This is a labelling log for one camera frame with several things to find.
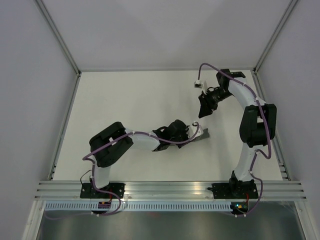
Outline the grey cloth napkin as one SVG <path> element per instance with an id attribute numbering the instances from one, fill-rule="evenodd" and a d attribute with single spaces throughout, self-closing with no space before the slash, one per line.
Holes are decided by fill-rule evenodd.
<path id="1" fill-rule="evenodd" d="M 204 140 L 210 137 L 210 133 L 208 128 L 204 128 L 204 129 L 199 129 L 197 134 L 195 135 L 195 137 L 193 138 L 193 142 L 197 142 L 200 140 Z"/>

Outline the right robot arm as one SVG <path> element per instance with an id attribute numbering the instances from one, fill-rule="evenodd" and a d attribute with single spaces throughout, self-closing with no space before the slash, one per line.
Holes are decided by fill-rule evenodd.
<path id="1" fill-rule="evenodd" d="M 198 117 L 211 115 L 218 108 L 219 102 L 228 97 L 235 97 L 243 108 L 239 127 L 239 136 L 243 143 L 240 158 L 232 171 L 228 183 L 214 183 L 209 188 L 215 199 L 258 199 L 257 186 L 253 177 L 253 168 L 258 153 L 267 147 L 265 158 L 272 155 L 271 141 L 275 137 L 277 107 L 259 98 L 247 84 L 241 71 L 219 70 L 216 74 L 217 87 L 207 87 L 206 82 L 197 79 L 195 88 L 201 89 L 198 97 L 200 110 Z"/>

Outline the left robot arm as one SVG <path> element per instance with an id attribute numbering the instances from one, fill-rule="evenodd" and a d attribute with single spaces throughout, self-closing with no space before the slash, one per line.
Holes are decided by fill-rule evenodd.
<path id="1" fill-rule="evenodd" d="M 180 149 L 195 141 L 202 133 L 198 122 L 186 125 L 179 119 L 150 132 L 130 130 L 121 122 L 114 122 L 89 140 L 90 154 L 87 157 L 93 164 L 92 193 L 98 198 L 108 195 L 111 166 L 129 149 L 150 152 L 164 151 L 170 146 Z"/>

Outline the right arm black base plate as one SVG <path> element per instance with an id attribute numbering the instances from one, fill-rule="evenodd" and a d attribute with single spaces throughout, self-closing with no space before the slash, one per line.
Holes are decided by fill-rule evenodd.
<path id="1" fill-rule="evenodd" d="M 258 199 L 259 193 L 254 182 L 233 183 L 212 183 L 206 188 L 212 192 L 214 199 Z"/>

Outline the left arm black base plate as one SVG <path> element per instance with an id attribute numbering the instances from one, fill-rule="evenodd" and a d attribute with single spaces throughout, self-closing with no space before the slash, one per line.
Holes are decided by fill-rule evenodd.
<path id="1" fill-rule="evenodd" d="M 111 182 L 106 187 L 96 190 L 92 183 L 83 183 L 80 191 L 81 199 L 109 199 L 116 198 L 116 195 L 122 199 L 125 193 L 125 184 Z"/>

